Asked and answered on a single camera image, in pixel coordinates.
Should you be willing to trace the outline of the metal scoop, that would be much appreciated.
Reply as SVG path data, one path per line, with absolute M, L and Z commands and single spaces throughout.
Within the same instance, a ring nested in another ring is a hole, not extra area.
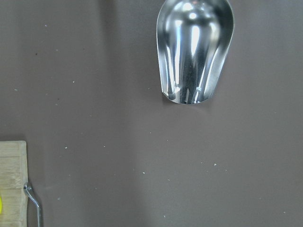
M 233 11 L 227 0 L 165 1 L 156 26 L 164 96 L 187 105 L 211 98 L 233 32 Z

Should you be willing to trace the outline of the wooden cutting board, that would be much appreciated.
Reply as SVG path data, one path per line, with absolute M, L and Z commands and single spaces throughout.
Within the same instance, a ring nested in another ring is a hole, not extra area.
M 0 143 L 0 225 L 27 226 L 27 196 L 23 186 L 28 181 L 27 144 L 25 141 Z

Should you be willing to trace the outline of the yellow lemon half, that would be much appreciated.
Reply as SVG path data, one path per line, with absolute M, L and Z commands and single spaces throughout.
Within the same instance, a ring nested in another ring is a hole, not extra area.
M 0 197 L 0 214 L 2 213 L 2 207 L 3 207 L 3 205 L 2 205 L 2 198 Z

